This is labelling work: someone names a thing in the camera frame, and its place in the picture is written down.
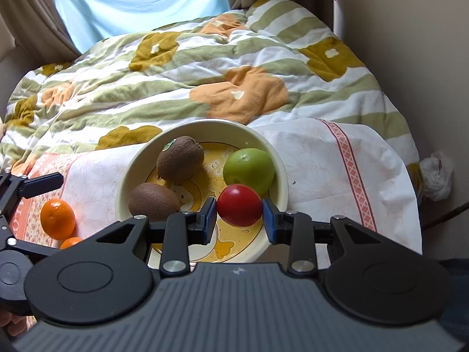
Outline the person left hand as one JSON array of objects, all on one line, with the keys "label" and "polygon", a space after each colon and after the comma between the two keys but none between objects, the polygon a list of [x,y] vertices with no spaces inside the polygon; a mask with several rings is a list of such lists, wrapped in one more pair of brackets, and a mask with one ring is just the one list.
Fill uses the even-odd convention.
[{"label": "person left hand", "polygon": [[24,334],[27,331],[27,319],[22,316],[14,315],[4,307],[1,307],[0,327],[10,337],[15,338]]}]

